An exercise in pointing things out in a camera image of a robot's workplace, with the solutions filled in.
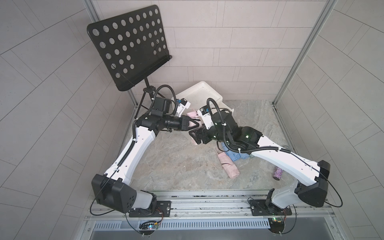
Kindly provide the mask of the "white three-drawer cabinet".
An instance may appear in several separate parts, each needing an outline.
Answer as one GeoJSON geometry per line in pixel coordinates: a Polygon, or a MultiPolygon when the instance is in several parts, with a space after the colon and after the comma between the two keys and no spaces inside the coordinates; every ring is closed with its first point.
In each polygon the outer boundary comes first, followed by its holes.
{"type": "Polygon", "coordinates": [[[207,104],[208,98],[214,99],[220,108],[229,109],[231,112],[234,111],[234,109],[231,109],[223,103],[223,96],[204,81],[201,81],[182,91],[181,93],[177,94],[176,97],[178,99],[184,98],[191,103],[190,107],[184,110],[183,115],[197,111],[201,107],[205,106],[207,104]]]}

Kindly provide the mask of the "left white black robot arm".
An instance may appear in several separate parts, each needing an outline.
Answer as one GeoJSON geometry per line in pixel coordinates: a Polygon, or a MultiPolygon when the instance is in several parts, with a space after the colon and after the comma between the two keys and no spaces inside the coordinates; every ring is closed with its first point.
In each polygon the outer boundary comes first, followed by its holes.
{"type": "Polygon", "coordinates": [[[199,123],[199,120],[184,115],[158,117],[144,114],[139,117],[133,122],[133,136],[119,157],[103,175],[93,177],[94,201],[123,214],[138,210],[145,216],[153,215],[157,211],[157,196],[131,188],[133,173],[160,131],[191,131],[199,127],[199,123]]]}

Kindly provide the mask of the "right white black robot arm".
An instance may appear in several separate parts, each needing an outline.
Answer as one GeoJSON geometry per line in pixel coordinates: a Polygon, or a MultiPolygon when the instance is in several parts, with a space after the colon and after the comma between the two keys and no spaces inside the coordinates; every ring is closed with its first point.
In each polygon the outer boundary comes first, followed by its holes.
{"type": "Polygon", "coordinates": [[[197,144],[210,141],[224,143],[226,148],[238,154],[248,154],[275,165],[296,178],[290,186],[270,190],[267,204],[280,209],[297,203],[322,207],[328,194],[330,164],[314,162],[274,143],[251,127],[240,127],[233,116],[225,111],[215,113],[213,125],[194,126],[189,132],[197,144]]]}

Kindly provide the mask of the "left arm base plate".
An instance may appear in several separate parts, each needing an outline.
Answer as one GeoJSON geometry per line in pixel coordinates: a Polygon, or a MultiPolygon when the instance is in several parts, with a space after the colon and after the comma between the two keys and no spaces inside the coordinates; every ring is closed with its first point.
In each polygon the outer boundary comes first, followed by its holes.
{"type": "Polygon", "coordinates": [[[171,211],[171,201],[157,201],[151,204],[148,209],[131,209],[129,211],[130,218],[152,218],[152,217],[169,217],[171,211]]]}

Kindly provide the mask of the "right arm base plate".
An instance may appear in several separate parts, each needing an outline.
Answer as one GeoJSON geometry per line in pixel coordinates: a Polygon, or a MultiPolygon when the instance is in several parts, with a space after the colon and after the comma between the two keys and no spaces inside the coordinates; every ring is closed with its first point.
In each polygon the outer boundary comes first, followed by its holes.
{"type": "Polygon", "coordinates": [[[273,204],[267,204],[266,200],[255,200],[248,198],[248,204],[250,205],[253,216],[291,216],[292,210],[290,207],[281,209],[273,204]]]}

